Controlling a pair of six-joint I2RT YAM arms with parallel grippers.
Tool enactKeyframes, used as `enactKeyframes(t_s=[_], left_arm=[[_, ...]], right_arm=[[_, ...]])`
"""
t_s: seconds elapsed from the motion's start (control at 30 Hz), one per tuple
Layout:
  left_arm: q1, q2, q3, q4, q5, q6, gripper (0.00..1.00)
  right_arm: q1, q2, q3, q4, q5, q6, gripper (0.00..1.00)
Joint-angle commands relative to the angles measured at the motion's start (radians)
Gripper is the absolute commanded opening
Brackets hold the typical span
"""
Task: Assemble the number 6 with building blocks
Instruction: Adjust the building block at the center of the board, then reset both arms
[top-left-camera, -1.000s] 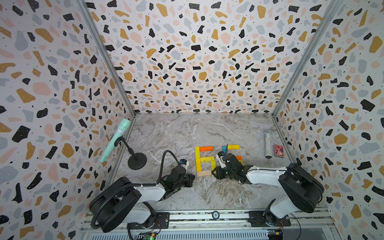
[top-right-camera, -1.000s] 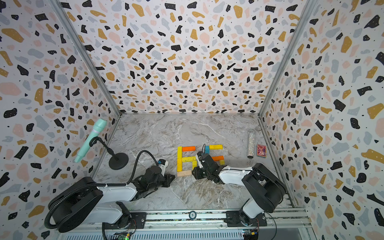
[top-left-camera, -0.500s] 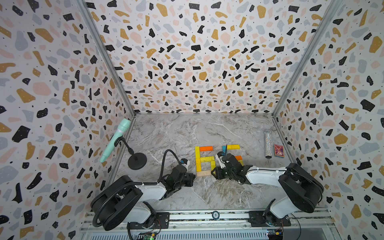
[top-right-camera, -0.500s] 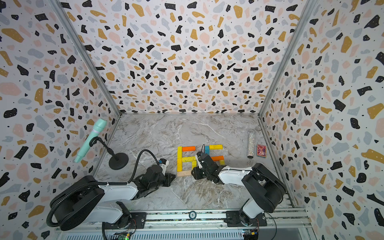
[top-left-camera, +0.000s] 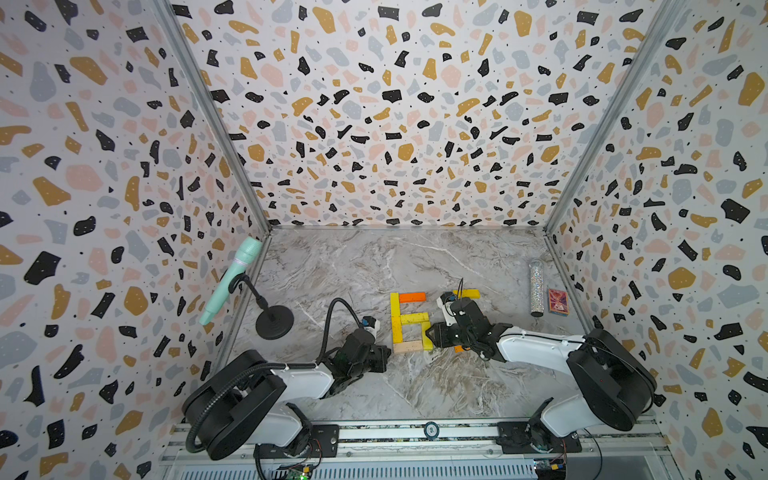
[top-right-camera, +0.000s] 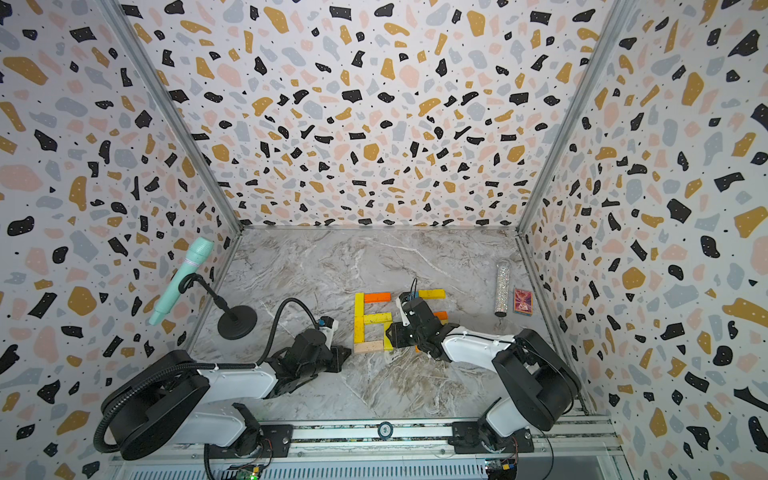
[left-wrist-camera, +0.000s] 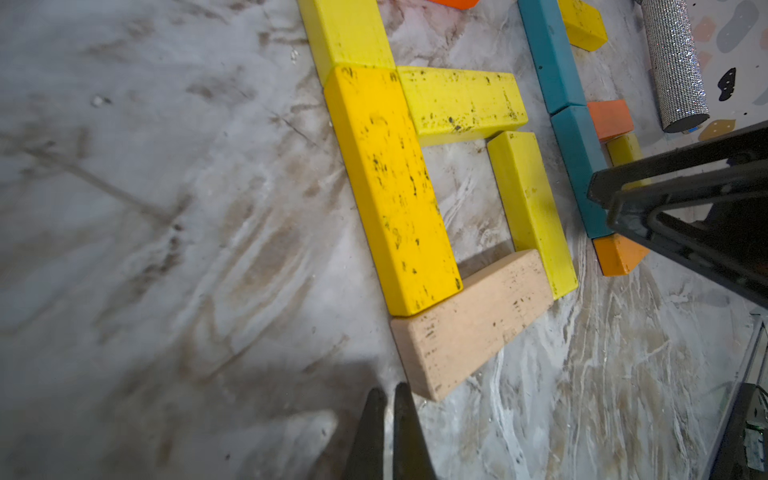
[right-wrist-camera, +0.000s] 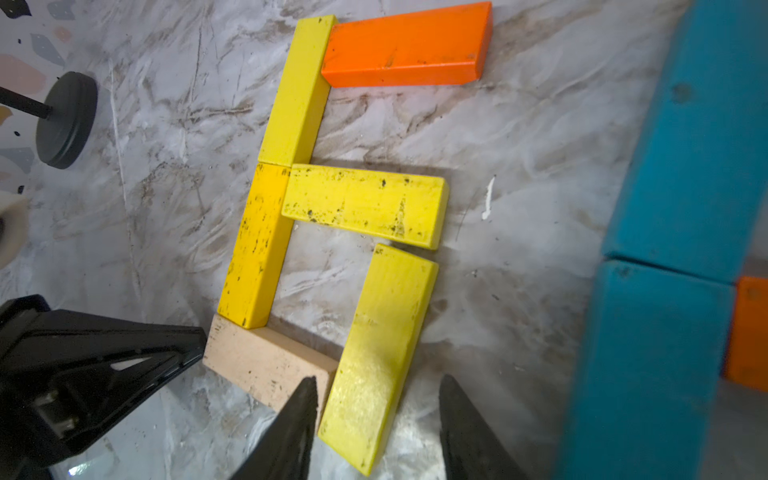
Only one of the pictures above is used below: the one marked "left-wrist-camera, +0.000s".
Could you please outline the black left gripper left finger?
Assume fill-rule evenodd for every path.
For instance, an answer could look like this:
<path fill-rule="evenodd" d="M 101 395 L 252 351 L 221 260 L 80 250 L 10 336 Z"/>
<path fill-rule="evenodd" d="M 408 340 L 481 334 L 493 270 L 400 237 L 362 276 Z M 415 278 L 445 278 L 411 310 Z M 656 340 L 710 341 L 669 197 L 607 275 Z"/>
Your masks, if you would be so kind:
<path fill-rule="evenodd" d="M 383 479 L 385 409 L 386 394 L 384 391 L 380 388 L 371 389 L 366 399 L 342 479 Z"/>

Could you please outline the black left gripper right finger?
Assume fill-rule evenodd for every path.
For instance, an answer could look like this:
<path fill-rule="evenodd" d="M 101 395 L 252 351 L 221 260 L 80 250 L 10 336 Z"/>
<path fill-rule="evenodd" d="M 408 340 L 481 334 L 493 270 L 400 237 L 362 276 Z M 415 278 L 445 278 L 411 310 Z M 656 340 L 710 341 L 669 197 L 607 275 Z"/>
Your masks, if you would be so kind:
<path fill-rule="evenodd" d="M 436 480 L 408 383 L 401 382 L 396 387 L 393 423 L 393 478 Z"/>

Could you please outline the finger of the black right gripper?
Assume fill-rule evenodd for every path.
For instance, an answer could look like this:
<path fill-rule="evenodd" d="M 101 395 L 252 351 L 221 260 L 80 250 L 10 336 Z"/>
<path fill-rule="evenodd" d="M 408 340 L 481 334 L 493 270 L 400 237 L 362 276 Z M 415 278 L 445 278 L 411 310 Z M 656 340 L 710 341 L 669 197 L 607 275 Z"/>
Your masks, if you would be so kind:
<path fill-rule="evenodd" d="M 607 225 L 767 305 L 767 124 L 595 173 Z"/>

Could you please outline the yellow-green block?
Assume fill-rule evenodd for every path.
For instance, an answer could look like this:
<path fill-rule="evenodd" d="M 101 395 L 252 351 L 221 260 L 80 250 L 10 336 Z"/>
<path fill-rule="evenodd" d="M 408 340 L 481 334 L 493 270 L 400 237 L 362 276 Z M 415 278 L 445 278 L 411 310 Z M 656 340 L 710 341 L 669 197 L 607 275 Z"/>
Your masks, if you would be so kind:
<path fill-rule="evenodd" d="M 613 167 L 627 165 L 644 158 L 634 133 L 620 135 L 608 141 L 606 146 Z"/>

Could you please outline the orange block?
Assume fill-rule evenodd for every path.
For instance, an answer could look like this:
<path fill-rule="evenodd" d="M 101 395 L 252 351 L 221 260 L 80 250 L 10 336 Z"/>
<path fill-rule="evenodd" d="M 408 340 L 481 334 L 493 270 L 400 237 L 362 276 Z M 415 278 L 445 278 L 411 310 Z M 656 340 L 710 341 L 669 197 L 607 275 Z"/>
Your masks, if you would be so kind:
<path fill-rule="evenodd" d="M 468 10 L 471 8 L 474 8 L 478 3 L 479 0 L 430 0 L 433 3 L 437 3 L 446 7 L 458 9 L 458 10 Z"/>
<path fill-rule="evenodd" d="M 630 110 L 623 99 L 588 102 L 587 107 L 601 143 L 634 130 Z"/>
<path fill-rule="evenodd" d="M 592 243 L 606 277 L 628 275 L 650 252 L 648 248 L 618 233 L 593 239 Z"/>

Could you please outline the natural wood block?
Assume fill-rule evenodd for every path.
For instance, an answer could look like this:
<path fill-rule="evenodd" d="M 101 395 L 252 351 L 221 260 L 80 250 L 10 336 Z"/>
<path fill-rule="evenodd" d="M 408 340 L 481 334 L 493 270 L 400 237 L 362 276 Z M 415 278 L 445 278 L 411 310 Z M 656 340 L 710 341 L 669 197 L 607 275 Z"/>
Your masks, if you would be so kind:
<path fill-rule="evenodd" d="M 413 393 L 443 400 L 527 326 L 553 293 L 537 250 L 510 254 L 471 275 L 458 294 L 390 327 Z"/>

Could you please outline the teal block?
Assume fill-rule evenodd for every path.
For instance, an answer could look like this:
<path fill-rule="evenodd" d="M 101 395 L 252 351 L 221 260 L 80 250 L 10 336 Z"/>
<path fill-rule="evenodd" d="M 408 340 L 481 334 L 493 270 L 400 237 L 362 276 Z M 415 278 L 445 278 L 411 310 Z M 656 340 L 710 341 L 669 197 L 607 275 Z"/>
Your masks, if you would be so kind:
<path fill-rule="evenodd" d="M 586 98 L 556 0 L 517 2 L 547 112 L 585 106 Z"/>
<path fill-rule="evenodd" d="M 588 198 L 594 173 L 607 168 L 594 123 L 586 106 L 568 106 L 551 117 L 586 234 L 590 239 L 609 236 L 606 210 Z"/>

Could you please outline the yellow block scuffed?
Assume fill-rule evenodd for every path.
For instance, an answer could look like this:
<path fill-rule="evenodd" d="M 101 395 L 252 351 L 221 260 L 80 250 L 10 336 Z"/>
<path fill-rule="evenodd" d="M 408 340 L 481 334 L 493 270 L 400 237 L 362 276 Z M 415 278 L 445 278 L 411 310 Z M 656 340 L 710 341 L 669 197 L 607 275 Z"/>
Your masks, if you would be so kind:
<path fill-rule="evenodd" d="M 558 6 L 572 46 L 594 52 L 608 36 L 600 12 L 582 0 L 559 0 Z"/>

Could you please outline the yellow block lowest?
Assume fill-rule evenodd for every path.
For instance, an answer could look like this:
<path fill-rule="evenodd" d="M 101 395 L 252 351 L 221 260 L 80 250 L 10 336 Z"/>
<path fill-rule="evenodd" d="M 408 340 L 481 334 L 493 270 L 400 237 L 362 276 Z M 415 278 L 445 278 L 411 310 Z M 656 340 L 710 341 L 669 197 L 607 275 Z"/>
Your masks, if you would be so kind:
<path fill-rule="evenodd" d="M 298 6 L 322 86 L 340 65 L 395 68 L 375 0 L 299 0 Z"/>

